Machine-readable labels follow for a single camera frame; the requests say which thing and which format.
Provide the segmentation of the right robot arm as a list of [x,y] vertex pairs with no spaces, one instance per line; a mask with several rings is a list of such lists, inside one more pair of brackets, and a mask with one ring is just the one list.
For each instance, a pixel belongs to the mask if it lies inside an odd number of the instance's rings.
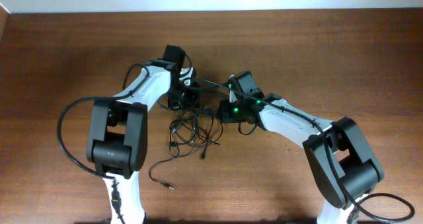
[[317,223],[357,223],[384,177],[384,170],[357,123],[318,118],[276,94],[264,94],[250,71],[230,76],[223,84],[229,98],[221,102],[225,122],[248,122],[277,133],[305,152],[324,200]]

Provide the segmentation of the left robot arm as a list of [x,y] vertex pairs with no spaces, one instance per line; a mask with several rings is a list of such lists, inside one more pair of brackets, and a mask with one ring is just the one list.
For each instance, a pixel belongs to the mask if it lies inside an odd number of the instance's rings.
[[163,96],[171,110],[198,108],[198,95],[187,90],[185,78],[196,74],[185,69],[186,52],[168,45],[159,59],[141,64],[141,73],[111,100],[93,104],[87,160],[103,176],[112,216],[105,223],[143,223],[145,210],[139,193],[139,170],[147,154],[147,116]]

